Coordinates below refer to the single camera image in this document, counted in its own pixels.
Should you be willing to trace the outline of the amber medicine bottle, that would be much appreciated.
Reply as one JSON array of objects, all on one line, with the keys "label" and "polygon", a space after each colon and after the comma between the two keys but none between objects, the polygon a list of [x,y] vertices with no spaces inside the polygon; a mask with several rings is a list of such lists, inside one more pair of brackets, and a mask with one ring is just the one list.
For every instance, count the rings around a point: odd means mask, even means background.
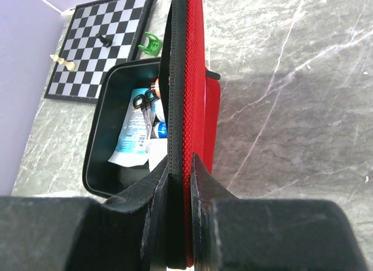
[{"label": "amber medicine bottle", "polygon": [[159,85],[159,79],[158,78],[155,79],[151,83],[150,90],[151,90],[152,95],[154,95],[154,97],[156,97],[157,99],[161,98],[160,85]]}]

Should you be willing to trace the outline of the white gauze packet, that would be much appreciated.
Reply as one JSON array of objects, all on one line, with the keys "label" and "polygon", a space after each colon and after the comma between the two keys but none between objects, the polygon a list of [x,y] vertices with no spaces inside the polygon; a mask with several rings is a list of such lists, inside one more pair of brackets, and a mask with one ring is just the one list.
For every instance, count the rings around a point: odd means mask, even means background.
[{"label": "white gauze packet", "polygon": [[149,171],[152,172],[167,155],[167,138],[148,140],[146,151],[148,155]]}]

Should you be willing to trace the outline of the blue white small bottle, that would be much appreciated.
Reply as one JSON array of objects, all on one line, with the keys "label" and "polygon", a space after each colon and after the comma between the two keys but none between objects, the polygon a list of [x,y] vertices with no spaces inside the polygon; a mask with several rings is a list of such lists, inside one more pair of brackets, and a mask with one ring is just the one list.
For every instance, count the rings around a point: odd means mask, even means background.
[{"label": "blue white small bottle", "polygon": [[157,122],[153,127],[153,137],[156,139],[167,138],[167,126],[165,122]]}]

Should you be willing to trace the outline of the blue white bandage packet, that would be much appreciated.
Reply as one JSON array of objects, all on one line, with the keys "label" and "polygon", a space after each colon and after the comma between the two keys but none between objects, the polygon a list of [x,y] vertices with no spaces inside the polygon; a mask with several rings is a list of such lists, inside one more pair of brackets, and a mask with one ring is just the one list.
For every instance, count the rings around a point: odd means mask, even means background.
[{"label": "blue white bandage packet", "polygon": [[140,108],[133,107],[133,100],[138,94],[143,94],[147,89],[132,90],[127,112],[117,140],[117,145],[110,163],[121,167],[142,166],[148,161],[146,151],[146,125]]}]

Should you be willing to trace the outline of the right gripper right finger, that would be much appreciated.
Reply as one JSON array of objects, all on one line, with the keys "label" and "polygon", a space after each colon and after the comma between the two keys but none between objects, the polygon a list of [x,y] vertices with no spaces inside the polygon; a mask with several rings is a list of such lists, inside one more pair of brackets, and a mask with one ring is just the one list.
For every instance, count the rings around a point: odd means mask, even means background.
[{"label": "right gripper right finger", "polygon": [[240,199],[194,154],[196,270],[367,270],[342,209],[329,200]]}]

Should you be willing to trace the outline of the black handled scissors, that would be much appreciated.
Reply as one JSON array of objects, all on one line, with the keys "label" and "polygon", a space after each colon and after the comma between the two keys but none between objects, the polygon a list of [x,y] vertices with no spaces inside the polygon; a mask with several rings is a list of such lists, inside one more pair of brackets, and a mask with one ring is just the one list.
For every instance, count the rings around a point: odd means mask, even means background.
[{"label": "black handled scissors", "polygon": [[152,106],[157,100],[157,97],[153,95],[151,89],[147,89],[143,94],[135,96],[132,104],[134,108],[140,108],[143,113],[143,118],[146,125],[146,139],[149,140],[153,128],[152,120]]}]

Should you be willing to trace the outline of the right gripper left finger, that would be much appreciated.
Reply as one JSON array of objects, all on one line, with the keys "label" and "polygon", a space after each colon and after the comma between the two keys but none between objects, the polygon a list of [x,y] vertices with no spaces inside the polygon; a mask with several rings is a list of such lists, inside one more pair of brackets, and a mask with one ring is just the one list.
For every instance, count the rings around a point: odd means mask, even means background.
[{"label": "right gripper left finger", "polygon": [[1,198],[2,270],[165,270],[168,163],[104,203]]}]

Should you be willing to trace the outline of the red black medicine case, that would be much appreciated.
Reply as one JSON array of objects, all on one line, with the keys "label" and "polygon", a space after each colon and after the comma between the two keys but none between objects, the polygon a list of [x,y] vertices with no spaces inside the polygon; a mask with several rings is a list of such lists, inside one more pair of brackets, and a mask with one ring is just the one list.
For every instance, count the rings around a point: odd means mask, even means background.
[{"label": "red black medicine case", "polygon": [[[164,216],[166,268],[194,266],[191,170],[197,154],[211,175],[217,116],[219,76],[205,65],[202,0],[172,0],[159,65],[161,100],[168,131],[167,199]],[[135,81],[145,78],[138,62],[111,69],[104,81],[89,136],[83,183],[107,199],[121,193],[114,184],[118,167],[108,162],[119,134],[119,121],[129,104]]]}]

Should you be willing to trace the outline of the clear green-label bottle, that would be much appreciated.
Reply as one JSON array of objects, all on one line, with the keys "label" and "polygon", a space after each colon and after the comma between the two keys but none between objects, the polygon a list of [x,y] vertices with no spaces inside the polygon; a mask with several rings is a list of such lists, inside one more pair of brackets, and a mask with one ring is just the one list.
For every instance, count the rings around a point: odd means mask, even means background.
[{"label": "clear green-label bottle", "polygon": [[165,122],[166,121],[166,118],[165,118],[165,115],[164,115],[164,110],[163,110],[163,104],[161,102],[161,99],[157,99],[154,102],[154,113],[155,113],[155,116],[157,117],[157,119],[160,122]]}]

